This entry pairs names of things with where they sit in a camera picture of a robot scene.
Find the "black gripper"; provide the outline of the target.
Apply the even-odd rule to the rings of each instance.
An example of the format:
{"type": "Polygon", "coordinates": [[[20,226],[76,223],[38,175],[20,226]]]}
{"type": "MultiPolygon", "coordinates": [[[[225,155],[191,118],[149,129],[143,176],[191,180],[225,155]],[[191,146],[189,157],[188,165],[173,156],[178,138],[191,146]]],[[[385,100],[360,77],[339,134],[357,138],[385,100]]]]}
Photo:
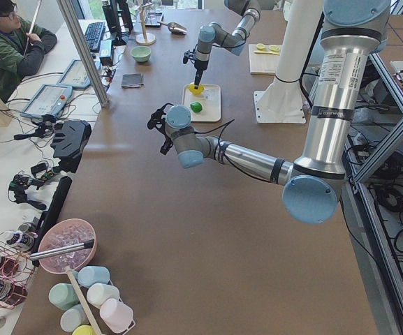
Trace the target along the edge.
{"type": "Polygon", "coordinates": [[[167,134],[167,132],[164,129],[161,130],[161,133],[163,134],[165,140],[160,148],[160,153],[166,155],[173,147],[173,141],[172,138],[167,134]]]}
{"type": "Polygon", "coordinates": [[[196,69],[195,80],[193,83],[193,87],[196,91],[199,91],[202,88],[201,79],[203,76],[203,72],[207,70],[209,61],[203,61],[200,59],[196,59],[194,62],[194,66],[196,69]]]}

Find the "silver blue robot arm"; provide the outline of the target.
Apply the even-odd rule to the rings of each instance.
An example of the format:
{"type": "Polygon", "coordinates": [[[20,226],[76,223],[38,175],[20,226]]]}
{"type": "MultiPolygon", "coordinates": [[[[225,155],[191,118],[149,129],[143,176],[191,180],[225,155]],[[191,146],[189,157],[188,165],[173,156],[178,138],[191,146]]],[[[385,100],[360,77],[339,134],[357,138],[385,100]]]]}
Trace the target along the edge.
{"type": "Polygon", "coordinates": [[[217,22],[211,22],[199,29],[198,42],[193,50],[184,53],[183,63],[192,60],[196,69],[193,83],[194,89],[199,89],[203,72],[207,70],[213,44],[240,55],[249,37],[250,31],[261,18],[259,1],[224,1],[224,6],[237,13],[242,18],[232,33],[224,30],[217,22]]]}
{"type": "Polygon", "coordinates": [[[370,54],[385,47],[389,1],[296,1],[290,9],[272,84],[254,94],[260,123],[307,124],[304,149],[293,162],[220,137],[203,136],[184,105],[165,104],[148,128],[165,136],[184,168],[211,158],[250,177],[283,186],[287,212],[319,224],[337,209],[345,179],[344,144],[370,54]]]}

